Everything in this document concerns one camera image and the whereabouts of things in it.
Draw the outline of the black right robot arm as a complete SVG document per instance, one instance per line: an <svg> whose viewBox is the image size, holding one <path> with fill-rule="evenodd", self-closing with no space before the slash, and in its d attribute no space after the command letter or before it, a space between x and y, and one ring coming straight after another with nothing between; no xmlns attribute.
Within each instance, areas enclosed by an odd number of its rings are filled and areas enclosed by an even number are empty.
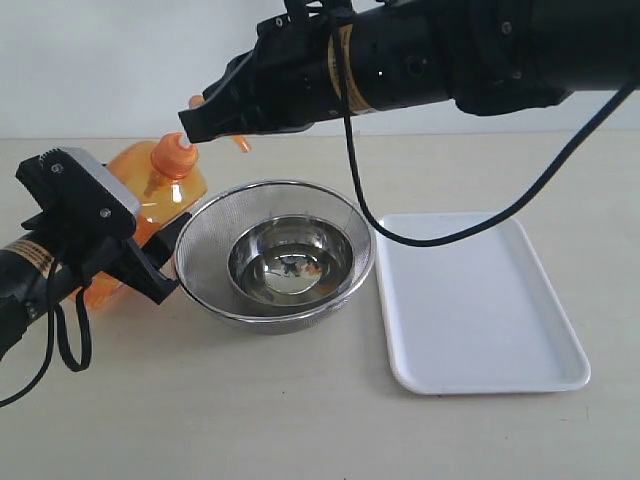
<svg viewBox="0 0 640 480"><path fill-rule="evenodd" d="M453 101L476 116L620 88L639 67L635 1L289 1L183 110L194 143L298 133L344 113Z"/></svg>

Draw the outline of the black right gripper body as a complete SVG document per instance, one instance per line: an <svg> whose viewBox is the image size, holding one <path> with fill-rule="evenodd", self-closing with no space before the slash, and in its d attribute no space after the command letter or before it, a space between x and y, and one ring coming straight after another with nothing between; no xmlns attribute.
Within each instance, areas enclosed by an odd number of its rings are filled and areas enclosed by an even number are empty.
<svg viewBox="0 0 640 480"><path fill-rule="evenodd" d="M250 62L256 133L294 133L341 116L329 68L327 14L343 1L286 1L286 11L260 22Z"/></svg>

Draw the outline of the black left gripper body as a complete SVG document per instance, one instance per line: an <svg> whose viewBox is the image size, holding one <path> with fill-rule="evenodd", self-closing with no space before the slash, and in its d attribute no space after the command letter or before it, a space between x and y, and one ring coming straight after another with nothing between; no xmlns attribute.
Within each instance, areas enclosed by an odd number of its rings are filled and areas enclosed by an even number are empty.
<svg viewBox="0 0 640 480"><path fill-rule="evenodd" d="M58 199L23 223L19 254L42 275L55 259L80 284L125 256L135 208L116 200Z"/></svg>

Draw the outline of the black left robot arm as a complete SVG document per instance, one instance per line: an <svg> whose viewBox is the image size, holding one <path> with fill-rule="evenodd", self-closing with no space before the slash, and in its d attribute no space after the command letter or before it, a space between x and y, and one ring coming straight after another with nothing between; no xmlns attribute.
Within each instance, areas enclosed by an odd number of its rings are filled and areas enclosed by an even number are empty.
<svg viewBox="0 0 640 480"><path fill-rule="evenodd" d="M161 268L172 257L179 233L191 217L189 212L180 214L143 246L68 222L54 225L42 214L29 219L28 233L1 249L1 353L6 354L47 313L47 276L63 246L67 250L53 280L55 304L99 273L161 304L177 288Z"/></svg>

